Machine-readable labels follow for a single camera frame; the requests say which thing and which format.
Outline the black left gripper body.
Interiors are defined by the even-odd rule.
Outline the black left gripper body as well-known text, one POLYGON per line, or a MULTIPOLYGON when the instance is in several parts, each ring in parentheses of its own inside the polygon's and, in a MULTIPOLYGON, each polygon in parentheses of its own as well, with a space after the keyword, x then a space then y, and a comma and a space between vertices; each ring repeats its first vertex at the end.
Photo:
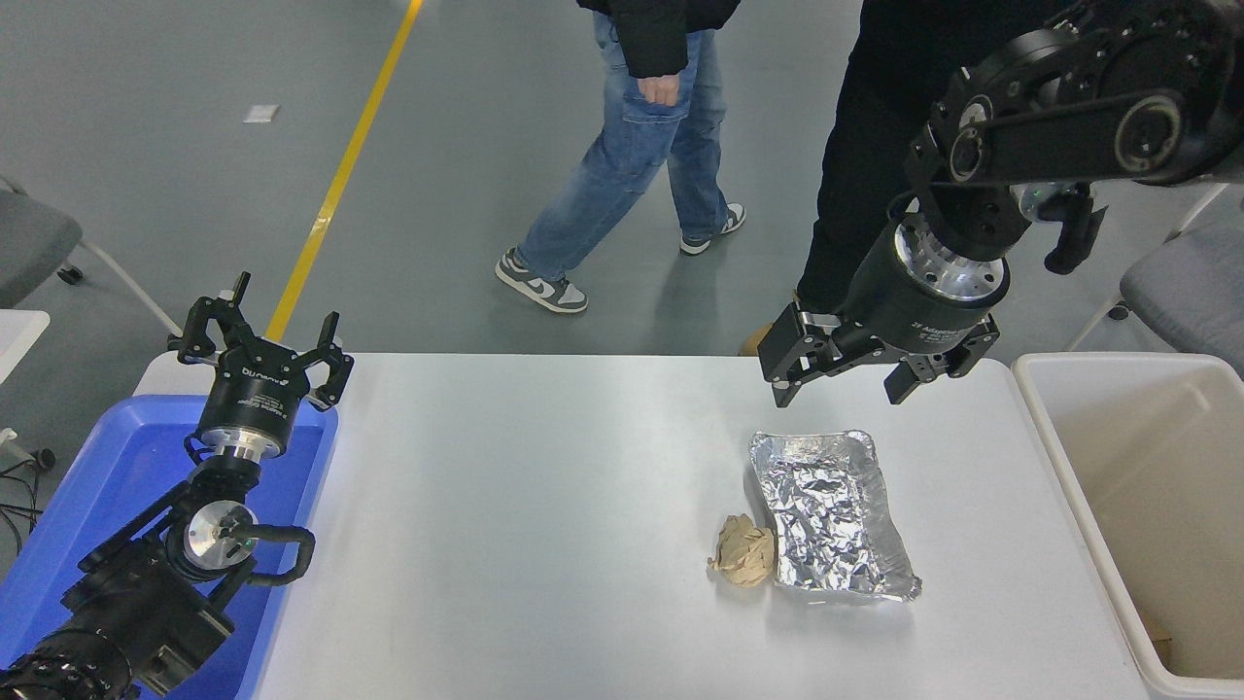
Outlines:
POLYGON ((280 344, 225 349, 198 424, 199 441, 216 448, 245 433, 261 438, 265 451, 285 451, 309 390, 305 367, 296 358, 294 349, 280 344))

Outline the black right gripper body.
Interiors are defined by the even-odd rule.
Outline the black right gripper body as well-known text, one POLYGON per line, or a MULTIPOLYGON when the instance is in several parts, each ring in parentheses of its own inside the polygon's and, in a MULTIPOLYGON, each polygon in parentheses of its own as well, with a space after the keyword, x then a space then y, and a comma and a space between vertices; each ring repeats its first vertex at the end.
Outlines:
POLYGON ((851 283, 843 315, 883 354, 950 349, 994 306, 994 262, 950 251, 928 223, 888 223, 851 283))

